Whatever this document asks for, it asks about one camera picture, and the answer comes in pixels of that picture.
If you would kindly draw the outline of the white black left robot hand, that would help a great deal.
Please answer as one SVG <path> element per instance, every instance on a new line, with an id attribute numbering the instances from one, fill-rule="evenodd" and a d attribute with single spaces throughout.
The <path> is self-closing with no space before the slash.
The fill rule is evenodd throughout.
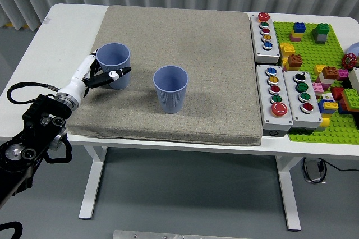
<path id="1" fill-rule="evenodd" d="M 56 100 L 76 109 L 90 88 L 109 85 L 123 89 L 130 81 L 130 50 L 122 44 L 110 43 L 88 55 L 78 67 L 70 83 L 56 94 Z"/>

